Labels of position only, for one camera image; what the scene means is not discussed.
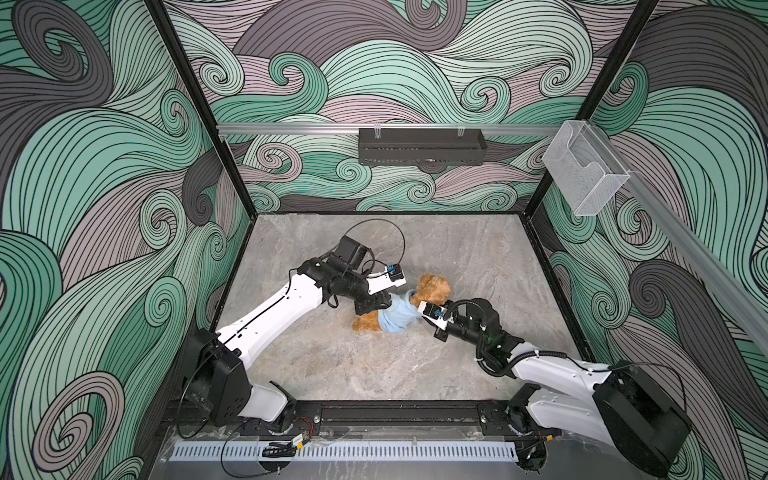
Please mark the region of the aluminium wall rail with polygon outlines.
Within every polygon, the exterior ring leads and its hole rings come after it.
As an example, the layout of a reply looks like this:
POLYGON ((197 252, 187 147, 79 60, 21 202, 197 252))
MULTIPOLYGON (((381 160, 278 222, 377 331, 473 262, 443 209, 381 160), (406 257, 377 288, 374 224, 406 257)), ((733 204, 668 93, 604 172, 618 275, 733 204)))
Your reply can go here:
POLYGON ((596 129, 596 134, 606 162, 629 175, 624 186, 646 209, 684 264, 705 283, 732 321, 766 353, 767 300, 755 297, 697 235, 698 228, 708 228, 721 217, 714 212, 712 188, 690 189, 662 150, 637 134, 610 137, 601 128, 596 129))
POLYGON ((220 135, 354 135, 361 129, 372 129, 377 135, 384 130, 450 130, 463 135, 469 129, 479 129, 490 136, 550 136, 555 135, 559 124, 374 124, 374 123, 219 123, 220 135))

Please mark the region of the brown teddy bear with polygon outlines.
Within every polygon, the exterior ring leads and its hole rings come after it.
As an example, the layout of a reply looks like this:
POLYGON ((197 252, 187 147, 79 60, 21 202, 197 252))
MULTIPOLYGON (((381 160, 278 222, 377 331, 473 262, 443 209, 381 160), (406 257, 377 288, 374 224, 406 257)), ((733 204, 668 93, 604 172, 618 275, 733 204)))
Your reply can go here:
MULTIPOLYGON (((442 305, 451 296, 451 286, 446 278, 442 276, 424 274, 419 279, 417 287, 411 289, 416 291, 416 299, 430 302, 436 305, 442 305)), ((364 314, 352 323, 354 332, 378 332, 382 331, 378 325, 378 311, 364 314)))

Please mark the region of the aluminium back wall rail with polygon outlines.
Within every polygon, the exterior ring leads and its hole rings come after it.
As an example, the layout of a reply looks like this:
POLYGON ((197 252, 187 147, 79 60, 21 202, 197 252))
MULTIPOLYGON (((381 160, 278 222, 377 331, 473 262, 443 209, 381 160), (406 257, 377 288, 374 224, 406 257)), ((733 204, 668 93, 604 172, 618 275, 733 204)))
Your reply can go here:
POLYGON ((450 130, 463 135, 469 129, 479 129, 490 136, 550 136, 555 135, 559 124, 374 124, 374 123, 219 123, 220 135, 354 135, 361 129, 372 129, 377 135, 384 130, 450 130))

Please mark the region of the black perforated wall tray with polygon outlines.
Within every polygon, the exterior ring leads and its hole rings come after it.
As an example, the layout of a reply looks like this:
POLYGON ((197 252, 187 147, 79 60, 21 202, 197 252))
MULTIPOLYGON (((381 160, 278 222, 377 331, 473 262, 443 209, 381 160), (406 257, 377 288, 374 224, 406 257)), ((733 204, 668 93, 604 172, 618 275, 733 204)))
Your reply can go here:
POLYGON ((479 129, 459 136, 450 130, 358 132, 358 160, 367 166, 476 166, 488 151, 479 129))

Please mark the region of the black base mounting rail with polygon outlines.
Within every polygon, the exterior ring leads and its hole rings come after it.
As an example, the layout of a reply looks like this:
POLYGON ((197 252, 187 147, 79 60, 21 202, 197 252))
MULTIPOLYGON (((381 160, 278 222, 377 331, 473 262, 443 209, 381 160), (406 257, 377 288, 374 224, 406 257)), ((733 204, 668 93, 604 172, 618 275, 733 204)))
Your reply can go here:
POLYGON ((534 417, 535 406, 563 406, 557 401, 527 399, 500 400, 300 400, 288 406, 287 421, 266 422, 235 417, 223 425, 226 432, 238 429, 244 435, 286 438, 308 433, 313 437, 339 437, 355 428, 458 428, 477 430, 484 436, 538 438, 556 429, 576 431, 566 424, 563 413, 554 420, 534 417))

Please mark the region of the aluminium right wall rail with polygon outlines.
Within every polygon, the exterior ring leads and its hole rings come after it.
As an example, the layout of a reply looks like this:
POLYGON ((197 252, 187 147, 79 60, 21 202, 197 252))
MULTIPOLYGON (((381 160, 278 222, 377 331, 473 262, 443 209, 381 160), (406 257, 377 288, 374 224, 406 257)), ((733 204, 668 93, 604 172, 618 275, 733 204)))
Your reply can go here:
POLYGON ((732 321, 766 353, 767 300, 755 297, 697 235, 698 228, 708 228, 721 217, 714 212, 712 188, 690 189, 662 150, 637 134, 610 137, 601 128, 596 129, 596 134, 606 162, 629 175, 624 186, 646 209, 684 264, 705 283, 732 321))

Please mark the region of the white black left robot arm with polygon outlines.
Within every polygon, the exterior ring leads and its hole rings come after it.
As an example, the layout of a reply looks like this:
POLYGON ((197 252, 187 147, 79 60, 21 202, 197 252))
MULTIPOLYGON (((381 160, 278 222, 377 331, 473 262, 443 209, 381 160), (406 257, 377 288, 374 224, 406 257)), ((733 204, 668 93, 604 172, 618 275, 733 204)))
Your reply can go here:
POLYGON ((196 333, 183 350, 182 398, 216 427, 257 420, 271 430, 287 430, 296 399, 275 382, 251 382, 247 370, 288 327, 328 301, 350 299, 359 316, 390 307, 389 290, 406 283, 402 268, 398 263, 379 272, 365 268, 371 254, 344 235, 331 251, 291 269, 285 286, 250 313, 216 331, 196 333))

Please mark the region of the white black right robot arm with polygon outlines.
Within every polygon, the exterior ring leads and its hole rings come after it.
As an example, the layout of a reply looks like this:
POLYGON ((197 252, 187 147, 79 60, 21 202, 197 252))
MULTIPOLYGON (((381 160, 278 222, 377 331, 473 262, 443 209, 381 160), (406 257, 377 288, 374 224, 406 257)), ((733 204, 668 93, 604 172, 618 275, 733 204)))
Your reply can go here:
POLYGON ((645 372, 645 363, 594 363, 537 347, 506 332, 482 298, 423 301, 419 312, 437 339, 472 344, 484 373, 522 381, 505 410, 521 468, 540 470, 547 442, 569 433, 614 448, 653 477, 670 473, 692 422, 686 404, 673 400, 645 372))

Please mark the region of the light blue bear hoodie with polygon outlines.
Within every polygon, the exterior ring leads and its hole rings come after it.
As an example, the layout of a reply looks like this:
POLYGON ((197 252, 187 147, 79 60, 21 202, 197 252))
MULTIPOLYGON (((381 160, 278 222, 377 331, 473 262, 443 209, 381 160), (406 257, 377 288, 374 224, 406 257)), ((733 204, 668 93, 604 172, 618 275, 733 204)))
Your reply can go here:
POLYGON ((408 290, 402 294, 390 295, 390 306, 378 311, 378 325, 388 333, 402 333, 422 316, 418 310, 420 301, 416 291, 408 290))

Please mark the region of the clear plastic wall holder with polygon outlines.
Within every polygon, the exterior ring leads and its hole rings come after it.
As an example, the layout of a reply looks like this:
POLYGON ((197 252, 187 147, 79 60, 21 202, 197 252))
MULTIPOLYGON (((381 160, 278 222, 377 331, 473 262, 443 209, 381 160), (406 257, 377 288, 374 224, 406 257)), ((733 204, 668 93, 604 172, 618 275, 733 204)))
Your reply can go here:
POLYGON ((597 216, 630 178, 609 137, 586 120, 565 121, 542 159, 577 217, 597 216))

